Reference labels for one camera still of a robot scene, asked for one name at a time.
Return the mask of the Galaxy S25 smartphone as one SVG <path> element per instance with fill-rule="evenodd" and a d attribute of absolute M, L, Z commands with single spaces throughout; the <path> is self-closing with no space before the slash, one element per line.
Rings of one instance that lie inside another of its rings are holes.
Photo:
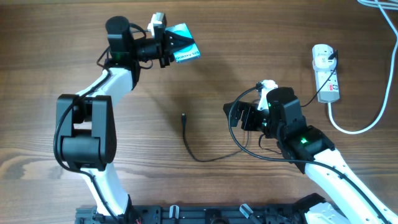
<path fill-rule="evenodd" d="M 171 27 L 167 27 L 165 30 L 170 31 L 171 33 L 181 35 L 183 37 L 193 38 L 188 26 L 186 23 L 177 24 Z M 172 58 L 177 63 L 183 63 L 188 60 L 193 60 L 196 58 L 200 58 L 200 51 L 198 49 L 197 44 L 190 44 L 187 47 L 184 47 L 172 54 Z"/>

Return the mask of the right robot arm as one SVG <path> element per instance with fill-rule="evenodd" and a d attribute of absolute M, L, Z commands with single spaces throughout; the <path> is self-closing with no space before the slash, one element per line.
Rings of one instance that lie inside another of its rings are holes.
<path fill-rule="evenodd" d="M 321 187 L 341 210 L 341 221 L 397 223 L 397 215 L 363 184 L 326 134 L 307 124 L 292 88 L 275 88 L 264 96 L 265 110 L 240 98 L 224 104 L 228 128 L 242 121 L 243 129 L 261 131 L 266 138 L 275 139 L 282 153 L 280 161 L 295 164 Z"/>

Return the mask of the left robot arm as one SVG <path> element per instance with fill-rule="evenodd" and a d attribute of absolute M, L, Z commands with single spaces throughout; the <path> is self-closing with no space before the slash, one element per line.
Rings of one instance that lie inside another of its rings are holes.
<path fill-rule="evenodd" d="M 117 175 L 114 107 L 135 89 L 142 70 L 182 63 L 200 51 L 184 23 L 168 26 L 163 13 L 153 14 L 142 28 L 123 16 L 106 21 L 108 46 L 99 56 L 101 76 L 75 94 L 62 94 L 56 104 L 53 154 L 65 170 L 86 182 L 96 207 L 80 212 L 78 222 L 139 223 L 141 214 Z"/>

